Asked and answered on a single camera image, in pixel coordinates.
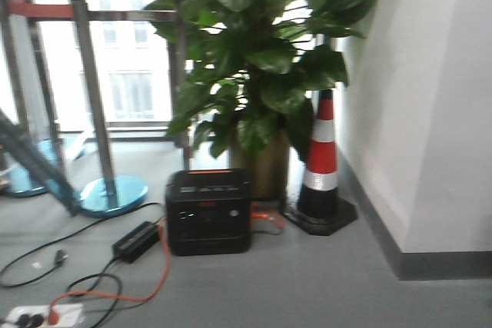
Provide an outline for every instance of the plant pot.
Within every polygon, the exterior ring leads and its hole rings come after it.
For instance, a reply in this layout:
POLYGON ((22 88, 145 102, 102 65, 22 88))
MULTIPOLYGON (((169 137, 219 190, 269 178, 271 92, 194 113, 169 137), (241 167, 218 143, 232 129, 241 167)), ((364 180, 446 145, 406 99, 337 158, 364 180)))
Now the plant pot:
POLYGON ((248 155, 234 140, 229 149, 229 167, 245 168, 253 176, 255 200, 283 200, 288 182, 290 144, 285 130, 257 156, 248 155))

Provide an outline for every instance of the gray baseboard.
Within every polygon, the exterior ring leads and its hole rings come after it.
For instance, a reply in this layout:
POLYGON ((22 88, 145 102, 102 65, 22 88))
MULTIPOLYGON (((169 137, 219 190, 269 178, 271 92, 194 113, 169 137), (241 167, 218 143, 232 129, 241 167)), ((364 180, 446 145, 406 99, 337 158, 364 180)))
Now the gray baseboard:
POLYGON ((374 209, 343 155, 338 159, 340 181, 350 189, 381 249, 399 280, 457 280, 492 277, 492 251, 404 253, 374 209))

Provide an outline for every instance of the traffic cone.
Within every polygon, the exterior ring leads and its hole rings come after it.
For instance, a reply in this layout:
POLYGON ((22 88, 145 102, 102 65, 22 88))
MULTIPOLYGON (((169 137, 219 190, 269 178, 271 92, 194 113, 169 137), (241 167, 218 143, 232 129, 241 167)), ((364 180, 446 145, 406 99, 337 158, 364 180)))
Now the traffic cone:
POLYGON ((357 219, 355 206, 338 197, 331 90, 320 92, 297 207, 286 207, 284 215, 302 230, 319 236, 329 236, 357 219))

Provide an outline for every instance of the power adapter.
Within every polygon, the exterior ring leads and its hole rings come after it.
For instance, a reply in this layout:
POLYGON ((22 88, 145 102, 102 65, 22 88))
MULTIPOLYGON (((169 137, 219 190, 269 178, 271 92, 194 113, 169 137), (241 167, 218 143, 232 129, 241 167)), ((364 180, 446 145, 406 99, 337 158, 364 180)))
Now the power adapter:
POLYGON ((126 263, 133 263, 158 241, 157 224, 145 221, 113 244, 113 255, 126 263))

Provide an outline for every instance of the portable power station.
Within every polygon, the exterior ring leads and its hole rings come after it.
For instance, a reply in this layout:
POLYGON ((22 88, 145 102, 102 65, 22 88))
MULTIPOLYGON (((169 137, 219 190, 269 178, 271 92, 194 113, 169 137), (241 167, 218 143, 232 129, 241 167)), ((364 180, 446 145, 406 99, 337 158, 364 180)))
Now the portable power station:
POLYGON ((251 176, 243 169, 173 174, 165 190, 171 252, 245 252, 251 245, 251 191, 251 176))

